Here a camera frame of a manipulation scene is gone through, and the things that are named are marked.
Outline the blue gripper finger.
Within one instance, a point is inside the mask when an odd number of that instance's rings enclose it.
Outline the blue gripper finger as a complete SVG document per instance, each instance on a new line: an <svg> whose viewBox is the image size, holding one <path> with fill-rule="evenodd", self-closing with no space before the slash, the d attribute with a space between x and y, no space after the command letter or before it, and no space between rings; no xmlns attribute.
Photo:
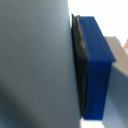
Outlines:
<svg viewBox="0 0 128 128"><path fill-rule="evenodd" d="M94 17L72 16L72 39L80 116L101 120L115 58Z"/></svg>

